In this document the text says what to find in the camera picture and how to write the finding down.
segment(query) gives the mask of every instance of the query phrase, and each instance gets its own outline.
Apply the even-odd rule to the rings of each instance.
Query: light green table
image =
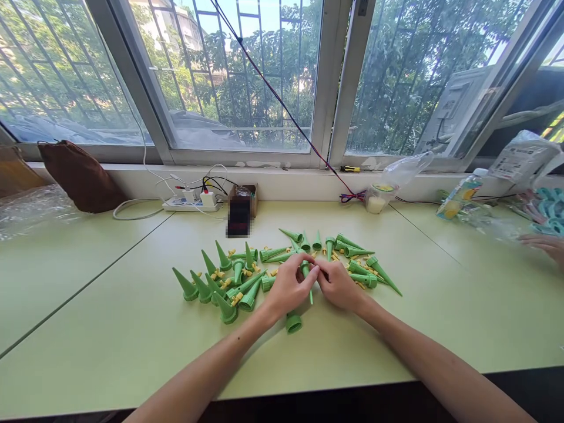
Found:
[[[278,227],[308,229],[310,241],[317,229],[324,238],[341,231],[374,249],[404,297],[386,286],[366,292],[481,372],[564,364],[564,307],[543,298],[548,323],[528,313],[528,291],[515,289],[512,278],[493,286],[392,208],[373,216],[360,204],[261,202],[250,244],[288,244]],[[244,240],[224,234],[225,223],[200,214],[177,213],[163,223],[0,360],[0,418],[136,407],[240,325],[244,312],[225,326],[211,304],[185,302],[170,270],[203,271],[200,248],[217,261],[214,239],[241,250]],[[537,271],[531,283],[544,279]],[[564,304],[564,292],[551,294]],[[372,329],[335,310],[317,289],[314,305],[301,312],[302,330],[287,335],[282,322],[275,326],[220,398],[413,379]]]
[[[123,216],[159,204],[134,207]],[[101,213],[0,242],[0,357],[170,216],[117,221]]]

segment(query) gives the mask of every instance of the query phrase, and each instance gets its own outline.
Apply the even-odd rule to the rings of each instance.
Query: plastic bottle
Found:
[[[448,195],[444,203],[437,210],[437,216],[451,220],[462,209],[464,201],[472,200],[472,197],[484,184],[484,176],[488,174],[488,169],[477,167],[472,174],[462,179],[456,188]]]

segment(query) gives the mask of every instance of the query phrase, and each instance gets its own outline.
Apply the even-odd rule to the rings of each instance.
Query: small container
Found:
[[[484,176],[487,174],[488,169],[477,167],[470,176],[462,179],[441,204],[437,216],[445,220],[453,219],[462,209],[464,202],[472,200],[476,195],[484,184]]]
[[[397,191],[398,188],[391,185],[372,184],[364,195],[366,211],[372,214],[380,214],[382,209],[395,197]]]

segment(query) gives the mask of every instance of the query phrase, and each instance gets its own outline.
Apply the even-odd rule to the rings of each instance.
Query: hand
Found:
[[[348,275],[343,264],[325,260],[316,260],[315,264],[321,269],[317,281],[323,295],[335,306],[357,313],[366,296]]]
[[[309,254],[299,253],[293,254],[278,268],[276,281],[263,302],[263,306],[276,320],[296,309],[307,298],[317,279],[319,266],[312,267],[309,275],[304,278],[300,270],[304,260],[314,262]]]
[[[556,262],[564,273],[564,240],[550,235],[523,235],[519,237],[523,245],[543,250]]]

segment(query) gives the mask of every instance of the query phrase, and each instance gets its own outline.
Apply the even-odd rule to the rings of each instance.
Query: red wire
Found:
[[[278,93],[274,90],[274,88],[272,88],[272,86],[269,84],[269,82],[266,80],[266,78],[264,77],[263,73],[259,70],[259,67],[254,63],[254,61],[252,60],[251,56],[249,55],[249,53],[247,52],[247,49],[243,46],[243,38],[237,36],[237,34],[235,33],[233,27],[231,26],[231,23],[229,22],[229,20],[227,19],[227,17],[225,16],[225,14],[223,13],[223,10],[221,8],[221,6],[219,5],[219,3],[217,2],[217,0],[214,2],[213,0],[210,0],[211,4],[214,5],[214,7],[216,8],[217,13],[221,16],[223,22],[225,22],[225,24],[227,25],[227,27],[229,28],[229,30],[231,31],[231,33],[233,34],[233,36],[235,37],[235,39],[237,40],[237,42],[239,43],[239,45],[241,46],[243,53],[245,53],[245,56],[247,56],[247,59],[249,60],[249,62],[251,63],[251,65],[253,65],[254,70],[257,71],[258,75],[262,78],[262,80],[264,81],[264,83],[266,84],[266,86],[268,87],[268,89],[270,89],[270,91],[272,92],[272,94],[274,95],[274,97],[276,97],[276,99],[278,100],[278,102],[280,103],[280,105],[284,108],[284,110],[286,111],[286,113],[288,113],[288,116],[290,117],[291,121],[294,123],[294,125],[296,126],[296,128],[300,131],[300,133],[302,134],[302,136],[305,138],[305,140],[308,142],[308,144],[311,146],[311,148],[313,149],[313,151],[315,152],[315,154],[317,154],[317,156],[323,161],[323,163],[325,163],[325,165],[335,174],[335,176],[337,176],[339,178],[339,181],[341,181],[343,183],[343,185],[347,188],[347,190],[351,193],[352,198],[357,198],[359,200],[361,200],[357,194],[355,194],[349,187],[348,185],[345,183],[345,181],[343,181],[343,179],[338,175],[338,173],[335,171],[335,169],[333,169],[333,167],[331,167],[331,165],[329,163],[327,163],[327,161],[319,154],[319,151],[317,151],[317,149],[315,148],[315,146],[312,144],[312,142],[309,140],[309,138],[307,137],[307,135],[304,133],[304,131],[302,130],[302,128],[300,127],[300,125],[298,125],[298,123],[296,122],[296,120],[294,119],[294,116],[292,116],[292,114],[290,113],[290,111],[288,110],[288,108],[286,107],[286,105],[284,104],[284,101],[282,100],[282,98],[280,98],[280,96],[278,95]]]

